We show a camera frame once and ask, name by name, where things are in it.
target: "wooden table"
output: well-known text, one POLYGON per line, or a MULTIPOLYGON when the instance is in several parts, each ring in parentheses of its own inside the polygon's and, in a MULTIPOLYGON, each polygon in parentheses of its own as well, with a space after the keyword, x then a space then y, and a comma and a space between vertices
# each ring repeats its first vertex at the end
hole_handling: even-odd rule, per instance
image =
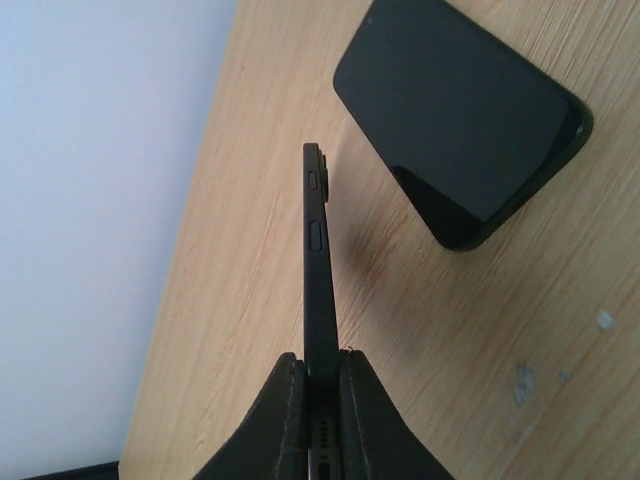
POLYGON ((640 478, 640 5, 453 2, 596 125, 486 244, 453 254, 333 92, 369 3, 239 1, 122 478, 191 478, 278 355, 302 353, 303 142, 330 169, 341 345, 366 352, 457 479, 640 478), (518 408, 525 363, 535 383, 518 408))

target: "white background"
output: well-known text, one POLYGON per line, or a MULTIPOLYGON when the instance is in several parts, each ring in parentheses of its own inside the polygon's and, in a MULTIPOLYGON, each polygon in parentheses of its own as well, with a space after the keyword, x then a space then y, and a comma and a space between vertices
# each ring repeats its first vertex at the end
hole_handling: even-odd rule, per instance
POLYGON ((235 0, 0 1, 0 479, 120 458, 235 0))

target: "phone screen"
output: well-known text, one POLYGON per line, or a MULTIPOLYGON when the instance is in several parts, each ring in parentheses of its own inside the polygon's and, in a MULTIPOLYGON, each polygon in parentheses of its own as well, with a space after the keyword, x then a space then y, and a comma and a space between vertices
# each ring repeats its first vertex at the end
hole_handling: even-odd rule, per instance
POLYGON ((581 125, 563 87, 441 0, 376 0, 334 86, 410 198, 422 182, 478 225, 581 125))

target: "black smartphone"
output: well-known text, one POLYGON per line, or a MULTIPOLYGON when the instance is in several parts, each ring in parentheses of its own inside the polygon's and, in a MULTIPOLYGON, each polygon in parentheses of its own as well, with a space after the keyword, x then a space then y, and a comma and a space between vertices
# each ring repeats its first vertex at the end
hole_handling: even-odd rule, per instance
POLYGON ((333 84, 451 250, 480 245, 593 125, 575 95, 443 0, 375 0, 333 84))

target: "wood grain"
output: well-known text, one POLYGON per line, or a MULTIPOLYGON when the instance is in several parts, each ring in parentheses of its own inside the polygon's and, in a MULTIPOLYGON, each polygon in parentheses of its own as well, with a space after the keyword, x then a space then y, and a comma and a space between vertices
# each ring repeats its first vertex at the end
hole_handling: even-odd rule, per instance
POLYGON ((329 164, 341 344, 456 478, 640 478, 640 6, 453 3, 586 100, 587 146, 481 248, 446 252, 332 90, 369 1, 240 0, 124 480, 191 478, 302 353, 304 142, 329 164))

